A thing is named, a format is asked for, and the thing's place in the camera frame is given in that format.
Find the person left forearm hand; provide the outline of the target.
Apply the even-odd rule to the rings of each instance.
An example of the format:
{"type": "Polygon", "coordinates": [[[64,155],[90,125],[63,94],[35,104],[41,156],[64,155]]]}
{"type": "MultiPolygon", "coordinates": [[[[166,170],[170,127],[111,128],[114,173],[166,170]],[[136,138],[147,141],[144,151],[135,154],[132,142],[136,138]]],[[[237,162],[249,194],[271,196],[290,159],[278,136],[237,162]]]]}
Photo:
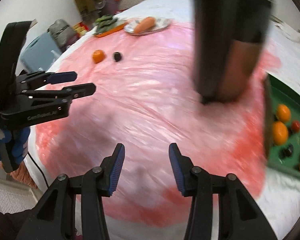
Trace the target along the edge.
{"type": "Polygon", "coordinates": [[[26,127],[12,134],[11,131],[0,129],[0,145],[6,147],[16,164],[21,164],[28,153],[30,128],[26,127]]]}

